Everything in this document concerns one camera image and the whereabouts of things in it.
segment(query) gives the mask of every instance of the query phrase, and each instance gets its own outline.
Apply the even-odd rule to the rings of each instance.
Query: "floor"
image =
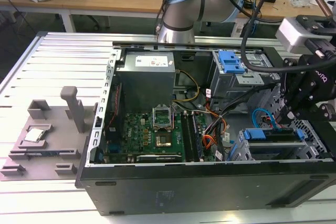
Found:
[[[57,19],[54,14],[23,13],[23,15],[35,31],[63,31],[62,20]],[[15,24],[4,22],[0,25],[0,82],[35,36],[21,15],[16,13],[15,16],[17,17]],[[103,18],[96,18],[103,26]],[[87,16],[74,16],[76,30],[80,33],[152,34],[154,25],[154,19],[150,18],[142,18],[139,22],[138,18],[110,17],[110,21],[110,28],[102,27],[100,31],[94,31],[94,23]],[[194,26],[197,36],[229,37],[233,23],[212,24],[211,27],[205,27],[203,33],[199,32],[199,26],[199,23]],[[277,26],[258,25],[252,37],[275,38],[276,30]]]

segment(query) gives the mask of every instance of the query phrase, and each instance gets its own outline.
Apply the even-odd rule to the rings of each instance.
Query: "gray plastic stand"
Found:
[[[73,86],[64,86],[61,91],[61,98],[65,100],[68,104],[69,111],[67,111],[67,115],[69,119],[73,119],[77,130],[79,133],[84,131],[84,108],[81,101],[77,101],[76,98],[77,88]]]
[[[76,87],[62,89],[61,98],[69,107],[49,107],[44,100],[31,102],[30,117],[0,169],[0,180],[76,178],[85,140],[95,118],[94,107],[83,107],[76,93]],[[32,128],[45,130],[37,143],[24,140]]]

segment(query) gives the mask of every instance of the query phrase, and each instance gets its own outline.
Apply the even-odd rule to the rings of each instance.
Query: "cpu socket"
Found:
[[[155,133],[156,147],[172,147],[172,133],[171,132],[156,132]]]

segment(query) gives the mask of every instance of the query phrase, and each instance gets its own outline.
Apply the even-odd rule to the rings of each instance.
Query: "white table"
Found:
[[[153,36],[138,38],[154,41]],[[112,41],[134,36],[49,33],[36,37],[0,84],[0,167],[22,130],[31,99],[65,105],[58,96],[64,85],[77,86],[84,105],[99,97]],[[200,38],[196,41],[240,45],[235,38]],[[251,39],[249,45],[273,45],[283,57],[296,57],[270,39]],[[74,180],[0,182],[0,223],[336,223],[336,186],[297,208],[240,210],[186,214],[102,217]]]

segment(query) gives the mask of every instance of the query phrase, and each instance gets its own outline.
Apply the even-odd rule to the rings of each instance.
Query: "desk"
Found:
[[[0,167],[29,116],[32,99],[65,105],[63,86],[77,86],[83,105],[99,100],[113,41],[155,41],[151,35],[49,33],[36,37],[0,84]],[[196,42],[239,46],[239,38],[196,37]],[[282,57],[297,57],[275,39],[249,39],[248,46],[274,46]],[[297,208],[102,217],[74,180],[0,182],[0,223],[335,223],[336,187]]]
[[[11,0],[21,12],[60,14],[66,32],[76,31],[71,15],[98,15],[155,18],[162,0],[50,0],[35,3],[30,0]],[[0,0],[0,10],[14,11],[8,0]],[[264,18],[283,18],[288,16],[323,15],[318,6],[293,8],[289,0],[264,3],[261,12]],[[237,23],[246,22],[243,14],[238,15]]]

